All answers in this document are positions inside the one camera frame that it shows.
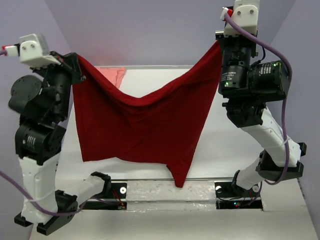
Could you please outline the red t-shirt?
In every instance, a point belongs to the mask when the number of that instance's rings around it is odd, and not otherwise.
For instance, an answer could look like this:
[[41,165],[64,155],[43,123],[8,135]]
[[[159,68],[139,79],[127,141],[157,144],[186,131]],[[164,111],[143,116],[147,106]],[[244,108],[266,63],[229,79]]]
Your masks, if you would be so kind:
[[120,91],[85,58],[78,61],[85,81],[72,91],[82,160],[164,164],[182,188],[220,82],[220,44],[140,98]]

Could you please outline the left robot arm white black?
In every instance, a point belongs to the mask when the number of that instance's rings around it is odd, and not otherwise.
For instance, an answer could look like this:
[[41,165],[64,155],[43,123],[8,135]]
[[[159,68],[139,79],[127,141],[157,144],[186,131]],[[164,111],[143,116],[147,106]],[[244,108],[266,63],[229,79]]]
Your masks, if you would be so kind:
[[111,177],[93,172],[67,190],[57,190],[56,171],[66,129],[60,126],[69,113],[72,85],[85,80],[78,55],[52,51],[38,57],[32,74],[17,79],[11,87],[8,106],[20,115],[15,133],[15,152],[22,170],[24,202],[15,217],[23,227],[36,225],[48,236],[69,223],[93,197],[111,191]]

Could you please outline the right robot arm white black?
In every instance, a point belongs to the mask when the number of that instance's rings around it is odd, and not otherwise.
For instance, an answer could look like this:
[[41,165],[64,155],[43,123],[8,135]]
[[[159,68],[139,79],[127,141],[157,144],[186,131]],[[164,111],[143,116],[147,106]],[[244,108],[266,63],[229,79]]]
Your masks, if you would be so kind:
[[215,37],[222,53],[218,92],[227,99],[226,115],[263,149],[254,163],[234,174],[228,190],[242,196],[263,181],[300,178],[304,171],[300,159],[307,146],[293,141],[267,107],[268,102],[287,100],[292,76],[288,61],[280,55],[276,61],[251,62],[256,56],[254,41],[242,35],[225,36],[222,31]]

